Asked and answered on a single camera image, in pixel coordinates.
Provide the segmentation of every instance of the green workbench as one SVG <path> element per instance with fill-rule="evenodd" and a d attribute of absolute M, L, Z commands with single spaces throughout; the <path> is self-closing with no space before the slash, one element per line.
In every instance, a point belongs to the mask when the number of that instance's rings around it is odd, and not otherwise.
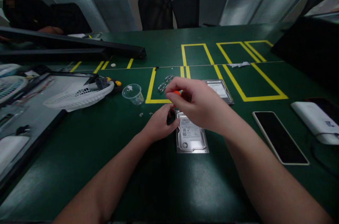
<path fill-rule="evenodd" d="M 144 127 L 149 113 L 168 102 L 157 87 L 171 73 L 192 79 L 222 78 L 235 101 L 232 108 L 261 137 L 251 113 L 275 112 L 310 161 L 309 166 L 286 168 L 329 214 L 338 218 L 339 181 L 313 158 L 310 144 L 314 138 L 290 104 L 307 97 L 321 96 L 334 103 L 339 99 L 270 52 L 271 44 L 282 36 L 280 29 L 286 26 L 280 23 L 106 34 L 106 41 L 144 46 L 146 60 L 113 56 L 110 61 L 46 63 L 53 69 L 95 72 L 118 79 L 123 85 L 137 83 L 146 103 L 134 106 L 119 93 L 67 114 L 2 198 L 0 220 L 53 220 Z M 225 65 L 243 61 L 253 64 L 242 68 Z M 260 221 L 223 138 L 210 131 L 206 131 L 206 137 L 209 154 L 177 154 L 174 133 L 154 143 L 138 164 L 112 220 Z M 327 165 L 336 167 L 338 148 L 316 144 L 316 153 Z"/>

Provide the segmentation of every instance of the black office chair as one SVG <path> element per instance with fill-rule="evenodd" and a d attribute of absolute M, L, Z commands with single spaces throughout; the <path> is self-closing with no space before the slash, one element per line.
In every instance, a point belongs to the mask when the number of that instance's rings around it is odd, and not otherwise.
<path fill-rule="evenodd" d="M 173 29 L 172 0 L 139 0 L 142 30 Z"/>
<path fill-rule="evenodd" d="M 178 28 L 199 27 L 200 0 L 173 0 L 172 7 Z"/>

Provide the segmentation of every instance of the clear plastic cup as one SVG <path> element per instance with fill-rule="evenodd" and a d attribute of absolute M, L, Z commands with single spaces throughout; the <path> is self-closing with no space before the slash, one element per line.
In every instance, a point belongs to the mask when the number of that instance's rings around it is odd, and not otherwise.
<path fill-rule="evenodd" d="M 129 99 L 134 105 L 140 105 L 144 102 L 141 93 L 141 87 L 138 84 L 130 84 L 123 89 L 123 97 Z"/>

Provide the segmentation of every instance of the orange screwdriver handle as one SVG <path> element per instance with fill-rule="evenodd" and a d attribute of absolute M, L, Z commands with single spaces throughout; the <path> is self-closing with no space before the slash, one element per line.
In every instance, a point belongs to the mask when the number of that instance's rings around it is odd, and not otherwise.
<path fill-rule="evenodd" d="M 181 93 L 179 91 L 173 91 L 173 93 L 176 93 L 177 95 L 181 96 Z"/>

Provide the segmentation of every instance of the person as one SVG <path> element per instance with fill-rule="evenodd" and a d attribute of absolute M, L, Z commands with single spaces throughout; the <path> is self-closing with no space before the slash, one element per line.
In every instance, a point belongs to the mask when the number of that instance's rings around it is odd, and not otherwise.
<path fill-rule="evenodd" d="M 64 33 L 53 25 L 52 10 L 42 0 L 4 0 L 3 10 L 13 28 L 59 35 Z"/>
<path fill-rule="evenodd" d="M 173 91 L 182 90 L 179 96 Z M 175 77 L 166 97 L 194 124 L 223 136 L 242 184 L 264 223 L 333 223 L 334 220 L 280 164 L 256 132 L 207 84 Z M 171 134 L 173 104 L 162 106 L 145 128 L 110 160 L 61 211 L 57 223 L 104 223 L 118 205 L 146 149 Z"/>

